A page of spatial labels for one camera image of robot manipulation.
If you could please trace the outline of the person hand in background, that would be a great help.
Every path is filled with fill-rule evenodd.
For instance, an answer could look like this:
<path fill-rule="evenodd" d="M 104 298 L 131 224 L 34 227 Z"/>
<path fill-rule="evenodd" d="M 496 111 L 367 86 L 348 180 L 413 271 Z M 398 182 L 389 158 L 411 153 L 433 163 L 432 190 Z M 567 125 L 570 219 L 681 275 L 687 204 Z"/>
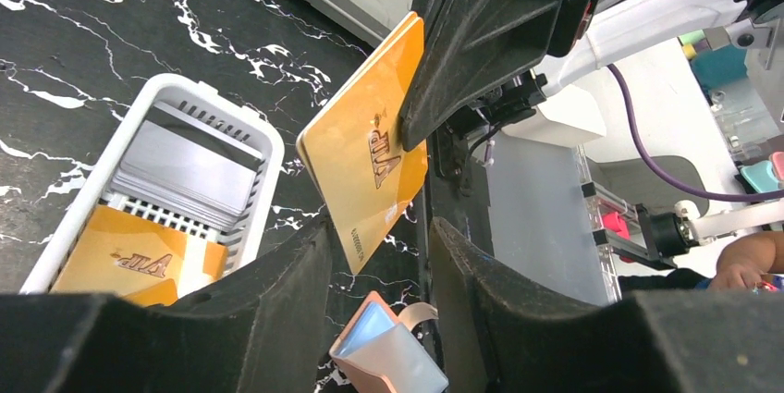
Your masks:
<path fill-rule="evenodd" d="M 761 231 L 733 241 L 719 254 L 711 290 L 749 290 L 764 275 L 783 275 L 783 232 Z"/>

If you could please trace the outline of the orange credit card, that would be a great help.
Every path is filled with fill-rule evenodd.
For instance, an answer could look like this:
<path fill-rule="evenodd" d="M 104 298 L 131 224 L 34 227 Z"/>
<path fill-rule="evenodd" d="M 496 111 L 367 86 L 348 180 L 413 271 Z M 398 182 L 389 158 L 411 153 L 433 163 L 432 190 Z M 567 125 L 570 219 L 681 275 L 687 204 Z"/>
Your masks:
<path fill-rule="evenodd" d="M 208 239 L 100 206 L 50 290 L 171 305 L 220 279 L 227 256 L 227 247 Z"/>
<path fill-rule="evenodd" d="M 349 270 L 367 265 L 428 170 L 421 141 L 402 144 L 400 112 L 423 57 L 423 19 L 408 13 L 297 138 Z"/>

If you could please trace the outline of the brown leather card holder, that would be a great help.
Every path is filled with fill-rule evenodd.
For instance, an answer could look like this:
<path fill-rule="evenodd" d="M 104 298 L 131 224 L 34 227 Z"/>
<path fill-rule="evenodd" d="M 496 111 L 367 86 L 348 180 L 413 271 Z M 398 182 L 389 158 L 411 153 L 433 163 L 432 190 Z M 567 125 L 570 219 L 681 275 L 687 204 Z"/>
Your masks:
<path fill-rule="evenodd" d="M 394 313 L 372 291 L 328 354 L 359 392 L 444 392 L 447 376 L 413 334 L 417 325 L 437 318 L 427 302 Z"/>

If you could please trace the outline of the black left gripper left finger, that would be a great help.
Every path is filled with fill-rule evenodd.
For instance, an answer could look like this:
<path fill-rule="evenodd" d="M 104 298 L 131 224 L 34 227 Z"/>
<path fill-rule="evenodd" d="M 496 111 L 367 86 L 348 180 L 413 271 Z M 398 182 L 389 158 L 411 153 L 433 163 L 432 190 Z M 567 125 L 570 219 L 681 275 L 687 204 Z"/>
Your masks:
<path fill-rule="evenodd" d="M 288 240 L 169 307 L 108 294 L 5 295 L 5 392 L 309 392 L 334 228 Z"/>

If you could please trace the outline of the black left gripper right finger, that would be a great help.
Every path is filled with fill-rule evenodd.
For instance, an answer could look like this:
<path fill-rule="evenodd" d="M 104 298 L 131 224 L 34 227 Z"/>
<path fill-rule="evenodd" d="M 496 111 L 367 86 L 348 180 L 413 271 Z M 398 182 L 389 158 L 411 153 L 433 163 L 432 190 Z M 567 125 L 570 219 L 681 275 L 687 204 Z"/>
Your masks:
<path fill-rule="evenodd" d="M 783 388 L 780 294 L 643 291 L 596 307 L 500 263 L 444 218 L 429 246 L 453 392 Z"/>

